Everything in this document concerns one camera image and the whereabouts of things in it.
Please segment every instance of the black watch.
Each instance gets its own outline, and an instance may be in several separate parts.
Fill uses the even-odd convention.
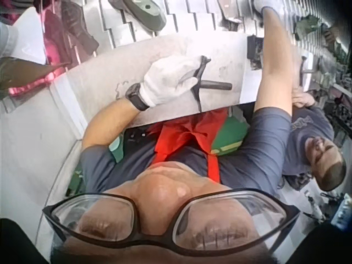
[[[146,111],[149,106],[141,99],[139,94],[140,84],[134,84],[127,89],[125,97],[137,108],[139,111]]]

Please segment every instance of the smiling man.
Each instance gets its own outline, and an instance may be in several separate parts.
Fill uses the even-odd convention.
[[[309,93],[294,94],[292,103],[291,134],[283,174],[311,171],[319,188],[331,191],[342,183],[346,175],[346,162],[332,142],[334,130]]]
[[[109,151],[141,111],[168,103],[197,83],[189,76],[199,69],[199,58],[160,59],[142,83],[87,127],[81,164],[90,194],[44,208],[60,238],[52,263],[274,263],[272,252],[299,215],[272,196],[291,126],[292,50],[279,16],[282,1],[254,4],[265,25],[263,77],[244,143],[212,163],[219,180],[208,174],[214,157],[189,134],[189,140],[165,142],[186,144],[156,164],[153,136],[118,164]],[[209,126],[202,127],[202,136]]]

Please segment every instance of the red apron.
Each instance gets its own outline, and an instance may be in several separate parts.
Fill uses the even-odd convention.
[[[149,128],[151,134],[159,134],[152,164],[163,162],[179,148],[195,139],[208,155],[208,177],[220,183],[218,159],[211,154],[212,143],[225,123],[227,108],[190,115],[157,123]]]

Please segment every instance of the eyeglasses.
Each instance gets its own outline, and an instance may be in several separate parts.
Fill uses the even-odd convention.
[[[136,204],[124,196],[81,194],[43,209],[63,242],[74,237],[113,249],[153,245],[194,257],[229,255],[262,243],[272,253],[299,212],[263,191],[221,191],[190,199],[164,234],[149,235],[141,231]]]

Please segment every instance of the gray t-shirt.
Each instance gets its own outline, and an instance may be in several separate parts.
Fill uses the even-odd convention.
[[[254,188],[275,194],[281,178],[291,117],[267,107],[253,115],[252,125],[241,147],[218,157],[221,183],[232,188]],[[150,137],[138,149],[116,163],[106,146],[93,146],[81,155],[87,193],[101,193],[134,180],[155,157],[156,139]],[[207,176],[206,155],[195,143],[173,153],[167,161],[178,161]]]
[[[334,139],[334,130],[324,112],[318,107],[294,108],[282,174],[297,175],[310,170],[305,142],[316,136]]]

